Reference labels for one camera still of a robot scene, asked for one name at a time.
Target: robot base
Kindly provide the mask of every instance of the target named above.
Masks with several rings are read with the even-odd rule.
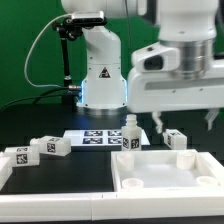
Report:
[[[127,113],[127,107],[120,107],[116,109],[93,109],[87,107],[77,107],[78,113],[94,116],[115,116]]]

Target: white block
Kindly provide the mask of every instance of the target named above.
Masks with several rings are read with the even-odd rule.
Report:
[[[40,164],[40,154],[36,146],[6,148],[4,157],[11,158],[12,167],[36,166]]]
[[[66,156],[71,152],[71,140],[69,138],[44,136],[40,139],[32,139],[30,145],[38,146],[39,152],[43,154]]]
[[[166,129],[163,133],[164,143],[173,150],[187,149],[187,137],[176,129]]]
[[[12,167],[9,157],[0,157],[0,190],[3,188],[10,175],[12,174]]]

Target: black cable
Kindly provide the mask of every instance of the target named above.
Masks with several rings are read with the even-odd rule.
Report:
[[[217,20],[218,24],[220,25],[222,35],[224,36],[224,24],[223,24],[223,16],[222,16],[222,3],[221,0],[219,1],[219,8],[217,11]]]
[[[41,96],[41,98],[53,98],[53,97],[62,97],[64,96],[65,94],[57,94],[57,95],[51,95],[51,96]],[[40,96],[34,96],[34,97],[27,97],[27,98],[22,98],[22,99],[18,99],[18,100],[14,100],[14,101],[11,101],[9,103],[7,103],[5,106],[3,106],[1,109],[0,109],[0,113],[3,112],[5,109],[7,109],[8,107],[10,107],[11,105],[13,104],[16,104],[18,102],[22,102],[22,101],[27,101],[27,100],[34,100],[34,99],[37,99],[37,98],[40,98]]]
[[[60,87],[60,88],[56,88],[56,89],[51,89],[51,90],[48,90],[44,93],[42,93],[39,97],[37,97],[32,104],[37,104],[39,102],[39,100],[41,100],[41,98],[43,96],[47,96],[51,93],[55,93],[55,92],[58,92],[58,91],[62,91],[62,90],[68,90],[68,87]]]
[[[128,22],[130,53],[132,53],[132,36],[131,36],[130,16],[128,12],[128,0],[125,0],[125,9],[126,9],[126,15],[127,15],[127,22]]]

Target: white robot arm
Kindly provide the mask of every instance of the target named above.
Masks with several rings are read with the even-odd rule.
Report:
[[[103,12],[107,18],[122,18],[127,16],[126,7],[130,16],[137,14],[137,0],[128,1],[127,5],[125,0],[61,2],[73,20],[86,19],[96,12]],[[127,104],[127,84],[121,75],[120,39],[104,26],[83,29],[83,33],[87,46],[87,75],[82,82],[82,100],[77,106],[92,114],[118,113]]]
[[[159,42],[134,52],[128,107],[135,113],[224,106],[224,61],[213,59],[218,0],[158,0]]]

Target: black panel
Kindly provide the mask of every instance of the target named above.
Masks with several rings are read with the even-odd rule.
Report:
[[[161,70],[163,68],[163,58],[160,55],[145,60],[144,67],[146,70]]]

